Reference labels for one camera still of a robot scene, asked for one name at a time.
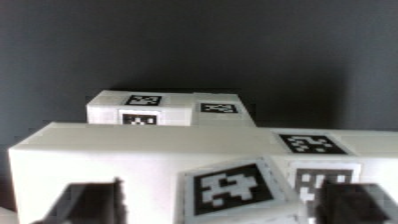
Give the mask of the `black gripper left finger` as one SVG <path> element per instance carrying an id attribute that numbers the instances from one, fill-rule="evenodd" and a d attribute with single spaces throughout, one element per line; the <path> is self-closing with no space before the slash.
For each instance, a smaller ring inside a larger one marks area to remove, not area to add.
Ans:
<path id="1" fill-rule="evenodd" d="M 33 224 L 126 224 L 122 181 L 72 183 Z"/>

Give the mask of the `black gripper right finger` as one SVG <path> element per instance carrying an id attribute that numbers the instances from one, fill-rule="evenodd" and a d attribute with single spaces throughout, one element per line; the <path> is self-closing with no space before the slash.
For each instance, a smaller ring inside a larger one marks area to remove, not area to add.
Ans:
<path id="1" fill-rule="evenodd" d="M 398 224 L 398 203 L 374 183 L 325 182 L 316 197 L 316 224 Z"/>

